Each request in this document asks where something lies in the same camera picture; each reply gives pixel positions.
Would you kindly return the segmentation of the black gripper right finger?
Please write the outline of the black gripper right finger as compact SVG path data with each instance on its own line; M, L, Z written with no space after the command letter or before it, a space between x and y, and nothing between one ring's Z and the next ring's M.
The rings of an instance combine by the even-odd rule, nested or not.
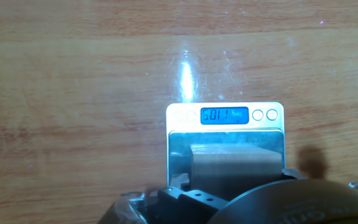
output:
M290 180L290 179L306 179L297 169L283 169L282 170L282 180Z

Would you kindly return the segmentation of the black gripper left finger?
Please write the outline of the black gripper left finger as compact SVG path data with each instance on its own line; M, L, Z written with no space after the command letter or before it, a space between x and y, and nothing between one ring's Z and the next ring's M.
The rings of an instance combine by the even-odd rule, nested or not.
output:
M175 174L147 206L147 222L157 224L208 223L227 201L202 190L191 190L188 174Z

